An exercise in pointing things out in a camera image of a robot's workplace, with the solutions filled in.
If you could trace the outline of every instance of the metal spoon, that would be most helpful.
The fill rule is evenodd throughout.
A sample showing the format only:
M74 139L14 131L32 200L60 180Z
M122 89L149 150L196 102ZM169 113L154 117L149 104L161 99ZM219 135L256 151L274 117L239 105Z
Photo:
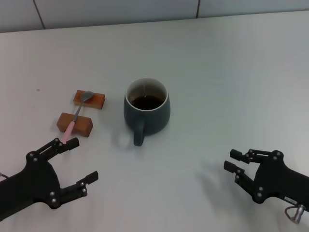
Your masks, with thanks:
M76 111L76 113L74 115L73 121L70 122L70 124L68 125L66 131L64 132L64 135L63 135L62 140L61 140L62 143L65 144L67 142L67 140L69 140L69 137L71 135L71 132L72 132L73 127L75 125L75 122L77 120L77 116L78 116L78 114L79 114L79 112L80 112L84 102L89 100L89 99L91 99L92 97L93 97L93 92L90 92L90 91L86 91L85 93L83 93L81 95L81 105L78 107L78 110Z

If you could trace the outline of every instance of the wooden block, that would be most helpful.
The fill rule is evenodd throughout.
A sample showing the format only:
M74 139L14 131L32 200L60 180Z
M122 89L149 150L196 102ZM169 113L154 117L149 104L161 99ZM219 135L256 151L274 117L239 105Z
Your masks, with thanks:
M82 93L85 93L85 91L78 90L76 92L74 100L73 100L75 105L81 105L81 94ZM85 101L84 106L100 110L102 109L104 102L105 102L104 94L94 93L91 99L89 99L88 101Z
M60 118L58 119L58 122L57 122L57 127L59 128L59 130L61 132L65 132L70 122L73 121L73 118L74 118L74 115L67 114L67 113L61 113ZM93 124L92 124L91 118L77 116L77 120L75 122L72 133L78 133L84 137L89 137L92 128L93 128Z

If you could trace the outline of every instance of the dark liquid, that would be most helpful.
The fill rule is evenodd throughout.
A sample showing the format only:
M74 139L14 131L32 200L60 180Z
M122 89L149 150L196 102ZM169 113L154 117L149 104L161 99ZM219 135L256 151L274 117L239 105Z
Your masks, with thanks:
M134 99L131 104L140 110L153 110L163 104L163 101L154 96L142 96Z

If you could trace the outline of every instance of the dark gray mug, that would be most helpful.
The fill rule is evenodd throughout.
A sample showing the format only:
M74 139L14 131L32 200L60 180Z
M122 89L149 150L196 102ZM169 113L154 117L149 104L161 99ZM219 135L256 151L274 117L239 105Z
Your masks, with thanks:
M138 79L126 90L124 115L134 131L134 145L141 146L145 135L159 132L169 122L169 93L155 79Z

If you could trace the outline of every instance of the table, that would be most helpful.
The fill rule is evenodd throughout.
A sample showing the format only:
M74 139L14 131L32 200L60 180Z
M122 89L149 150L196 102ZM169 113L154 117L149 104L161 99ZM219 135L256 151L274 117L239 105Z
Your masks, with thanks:
M51 210L34 204L0 222L1 232L308 231L289 204L255 204L223 170L234 148L285 154L309 175L309 12L0 34L0 172L55 137L78 89L104 93L80 147L50 160L62 187L97 170L88 196ZM132 144L123 119L126 87L162 81L171 117ZM254 178L256 165L239 164Z

